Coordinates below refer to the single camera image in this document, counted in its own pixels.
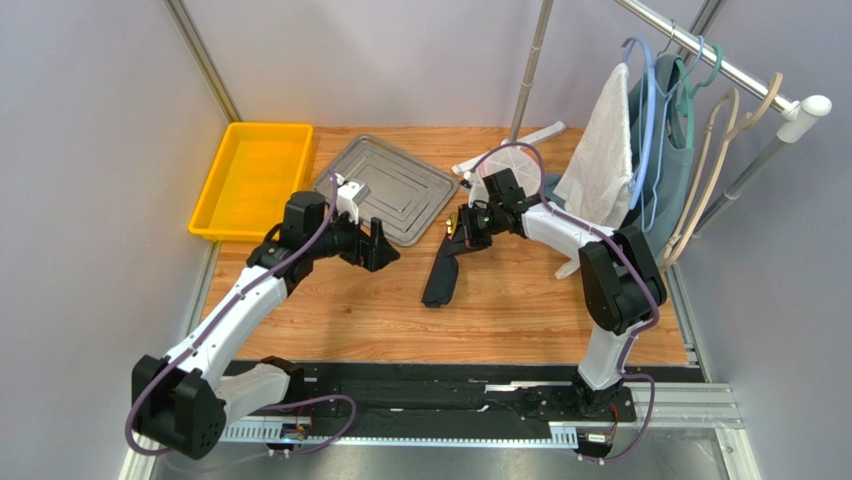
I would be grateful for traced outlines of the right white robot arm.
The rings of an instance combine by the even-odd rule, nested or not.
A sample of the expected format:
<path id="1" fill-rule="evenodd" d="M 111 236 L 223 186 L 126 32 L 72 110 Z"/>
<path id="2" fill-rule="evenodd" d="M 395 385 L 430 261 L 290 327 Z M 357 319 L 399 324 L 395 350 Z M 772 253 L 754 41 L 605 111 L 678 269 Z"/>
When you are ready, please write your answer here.
<path id="1" fill-rule="evenodd" d="M 492 246 L 509 232 L 533 240 L 579 263 L 585 305 L 595 326 L 572 380 L 569 405 L 593 418 L 615 403 L 624 364 L 641 328 L 667 299 L 662 276 L 644 234 L 628 226 L 612 230 L 589 225 L 540 195 L 528 195 L 504 168 L 483 180 L 488 198 L 461 205 L 447 222 L 422 302 L 430 308 L 452 300 L 458 256 Z"/>

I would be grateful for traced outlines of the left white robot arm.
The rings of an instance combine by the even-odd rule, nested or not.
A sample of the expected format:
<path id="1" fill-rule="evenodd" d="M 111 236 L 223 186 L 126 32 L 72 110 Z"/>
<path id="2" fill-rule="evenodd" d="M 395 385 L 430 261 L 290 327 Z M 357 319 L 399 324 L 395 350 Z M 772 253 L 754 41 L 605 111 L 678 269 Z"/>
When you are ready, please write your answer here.
<path id="1" fill-rule="evenodd" d="M 255 247 L 238 280 L 203 322 L 160 358 L 143 356 L 131 374 L 125 422 L 129 446 L 142 455 L 205 457 L 224 430 L 260 411 L 312 404 L 303 367 L 268 356 L 249 371 L 225 375 L 262 320 L 287 300 L 316 261 L 340 258 L 369 272 L 399 260 L 380 219 L 363 229 L 339 196 L 299 191 L 283 219 Z"/>

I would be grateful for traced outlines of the black paper napkin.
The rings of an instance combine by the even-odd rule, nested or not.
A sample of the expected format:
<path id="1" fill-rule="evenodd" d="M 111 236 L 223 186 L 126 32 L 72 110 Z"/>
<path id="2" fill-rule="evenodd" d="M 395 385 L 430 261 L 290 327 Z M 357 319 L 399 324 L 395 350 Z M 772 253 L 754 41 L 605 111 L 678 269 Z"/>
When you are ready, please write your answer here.
<path id="1" fill-rule="evenodd" d="M 425 307 L 440 308 L 452 301 L 459 278 L 458 256 L 438 258 L 436 252 L 421 299 Z"/>

